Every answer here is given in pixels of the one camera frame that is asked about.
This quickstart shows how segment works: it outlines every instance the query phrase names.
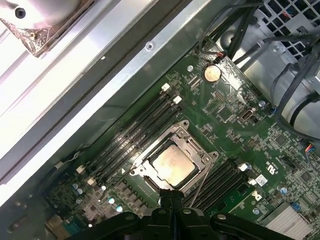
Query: heatsink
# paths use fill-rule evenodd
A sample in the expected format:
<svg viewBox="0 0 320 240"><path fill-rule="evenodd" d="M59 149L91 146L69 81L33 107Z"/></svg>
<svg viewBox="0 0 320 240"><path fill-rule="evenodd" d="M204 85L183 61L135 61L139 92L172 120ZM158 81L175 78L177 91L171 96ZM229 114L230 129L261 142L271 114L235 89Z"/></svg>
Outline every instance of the heatsink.
<svg viewBox="0 0 320 240"><path fill-rule="evenodd" d="M287 202L282 203L261 222L268 229L295 240L301 240L312 232L312 226Z"/></svg>

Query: chip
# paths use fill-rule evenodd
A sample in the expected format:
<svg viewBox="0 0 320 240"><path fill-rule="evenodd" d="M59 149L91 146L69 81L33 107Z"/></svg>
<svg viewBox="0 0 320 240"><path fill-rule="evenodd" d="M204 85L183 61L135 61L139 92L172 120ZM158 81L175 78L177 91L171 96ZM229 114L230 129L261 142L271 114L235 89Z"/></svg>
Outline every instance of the chip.
<svg viewBox="0 0 320 240"><path fill-rule="evenodd" d="M195 169L187 156L172 144L152 163L161 180L177 186Z"/></svg>
<svg viewBox="0 0 320 240"><path fill-rule="evenodd" d="M300 176L300 178L306 183L306 182L308 182L312 177L311 177L310 173L306 171L305 173L303 173L303 174Z"/></svg>
<svg viewBox="0 0 320 240"><path fill-rule="evenodd" d="M95 206L93 206L93 205L90 207L90 210L91 210L92 212L95 211L96 209L97 209L97 208L96 208Z"/></svg>
<svg viewBox="0 0 320 240"><path fill-rule="evenodd" d="M230 111L229 108L227 108L226 106L224 108L222 108L218 114L220 115L220 117L223 119L224 122L226 122L232 115L233 113Z"/></svg>
<svg viewBox="0 0 320 240"><path fill-rule="evenodd" d="M283 135L279 135L276 139L275 142L281 147L287 142L287 138Z"/></svg>

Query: capacitor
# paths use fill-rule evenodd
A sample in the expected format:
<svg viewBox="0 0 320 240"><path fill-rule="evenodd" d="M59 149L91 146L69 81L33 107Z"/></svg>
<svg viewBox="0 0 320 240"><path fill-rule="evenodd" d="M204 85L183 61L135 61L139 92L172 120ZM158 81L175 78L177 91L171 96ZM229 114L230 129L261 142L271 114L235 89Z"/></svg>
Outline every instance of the capacitor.
<svg viewBox="0 0 320 240"><path fill-rule="evenodd" d="M98 190L98 193L103 194L105 190L107 190L107 187L101 186L100 189Z"/></svg>
<svg viewBox="0 0 320 240"><path fill-rule="evenodd" d="M77 190L79 186L78 186L78 184L74 183L74 184L72 184L72 187L73 187L75 190Z"/></svg>
<svg viewBox="0 0 320 240"><path fill-rule="evenodd" d="M216 81L218 81L220 77L221 77L221 70L216 65L209 65L204 68L203 78L207 83L213 84Z"/></svg>
<svg viewBox="0 0 320 240"><path fill-rule="evenodd" d="M254 215L258 215L260 213L260 210L258 208L254 208L252 212Z"/></svg>
<svg viewBox="0 0 320 240"><path fill-rule="evenodd" d="M287 194L287 192L288 192L288 189L287 189L285 186L283 186L283 185L277 186L276 189L277 189L281 194Z"/></svg>
<svg viewBox="0 0 320 240"><path fill-rule="evenodd" d="M81 188L78 188L76 191L78 192L79 195L84 193L84 191Z"/></svg>
<svg viewBox="0 0 320 240"><path fill-rule="evenodd" d="M118 205L116 206L116 209L115 209L118 213L121 213L124 209L121 205Z"/></svg>
<svg viewBox="0 0 320 240"><path fill-rule="evenodd" d="M261 100L261 101L259 101L258 105L260 108L263 109L267 105L267 103L265 101Z"/></svg>
<svg viewBox="0 0 320 240"><path fill-rule="evenodd" d="M109 204L114 204L115 202L116 202L116 200L113 196L109 197L109 199L108 199Z"/></svg>

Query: ram slot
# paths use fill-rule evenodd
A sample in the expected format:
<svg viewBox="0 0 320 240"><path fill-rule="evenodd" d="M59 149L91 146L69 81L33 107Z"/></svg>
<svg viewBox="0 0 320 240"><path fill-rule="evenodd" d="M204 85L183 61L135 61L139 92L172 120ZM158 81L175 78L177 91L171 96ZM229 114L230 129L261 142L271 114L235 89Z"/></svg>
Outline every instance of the ram slot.
<svg viewBox="0 0 320 240"><path fill-rule="evenodd" d="M232 191L233 189L236 189L243 182L244 181L240 175L238 174L233 175L228 182L225 182L223 185L219 186L218 188L213 188L212 193L209 194L206 198L201 199L201 201L199 201L198 204L195 205L194 207L199 208L202 211L206 211L214 207L221 200L223 200L224 197L226 197L226 195L230 191Z"/></svg>
<svg viewBox="0 0 320 240"><path fill-rule="evenodd" d="M105 172L103 173L103 175L101 176L101 180L102 182L107 182L108 178L111 177L118 169L121 168L122 165L124 165L130 158L132 158L138 151L140 151L141 148L143 148L148 141L150 140L150 137L152 137L153 135L155 135L156 133L159 132L159 129L164 128L168 123L171 122L171 120L173 119L173 117L175 115L177 115L177 113L179 112L180 108L179 107L175 107L174 110L169 111L166 115L168 115L167 117L165 117L159 124L153 126L153 129L150 130L148 133L145 134L144 138L142 139L142 141L137 144L136 146L134 146L133 150L127 154L124 158L122 158L120 161L115 161L114 166L109 165L108 167L106 167L104 170Z"/></svg>
<svg viewBox="0 0 320 240"><path fill-rule="evenodd" d="M99 156L94 159L93 161L88 161L87 166L89 168L93 167L94 165L98 165L104 157L106 157L109 154L110 146L112 146L116 139L118 139L121 135L130 135L131 132L135 131L137 128L139 128L139 125L142 124L142 121L147 118L150 115L150 112L160 108L161 105L163 105L167 100L170 99L170 96L168 94L158 96L156 95L151 101L136 115L134 115L130 121L128 121L120 131L118 131L111 139L109 139L106 142L106 146L108 146L106 149L104 149Z"/></svg>
<svg viewBox="0 0 320 240"><path fill-rule="evenodd" d="M226 195L244 182L230 161L226 161L217 170L212 172L196 197L192 207L206 211L218 204ZM193 190L184 200L185 206L189 206L197 189Z"/></svg>
<svg viewBox="0 0 320 240"><path fill-rule="evenodd" d="M121 144L116 144L112 148L111 151L108 151L108 154L99 161L101 163L102 161L106 163L106 166L99 166L97 169L93 171L94 174L98 172L103 172L105 168L109 166L109 161L111 159L117 158L119 156L122 156L123 154L126 153L130 149L130 147L133 146L133 144L141 137L143 136L143 129L147 129L150 127L152 124L154 124L154 121L156 121L158 118L161 118L172 106L172 101L167 101L164 106L162 106L160 109L158 109L156 112L153 112L152 114L149 114L146 120L143 121L142 124L139 124L139 127L136 129L136 132L132 132L132 136L130 136L129 139L124 139L121 141L121 143L124 145L125 142L128 142L125 146L121 147Z"/></svg>
<svg viewBox="0 0 320 240"><path fill-rule="evenodd" d="M201 187L201 190L198 194L198 196L204 194L204 192L206 191L206 189L210 188L210 184L214 183L215 179L219 179L221 178L221 176L223 176L223 174L225 174L226 171L230 170L231 166L229 164L229 162L225 162L223 163L217 170L213 171L212 173L210 173L209 176L207 176L206 180L204 181L203 186ZM192 199L194 198L195 194L197 192L197 189L193 190L190 194L188 194L188 196L183 200L183 203L185 206L189 206L189 204L191 203Z"/></svg>

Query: label sticker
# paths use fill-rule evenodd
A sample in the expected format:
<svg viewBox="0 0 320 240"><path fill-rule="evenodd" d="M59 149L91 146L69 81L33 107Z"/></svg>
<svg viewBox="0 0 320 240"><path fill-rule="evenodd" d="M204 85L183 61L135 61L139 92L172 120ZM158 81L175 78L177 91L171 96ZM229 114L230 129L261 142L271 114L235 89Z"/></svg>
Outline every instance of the label sticker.
<svg viewBox="0 0 320 240"><path fill-rule="evenodd" d="M268 179L265 178L262 174L255 179L256 183L259 184L260 187L265 185L268 182Z"/></svg>

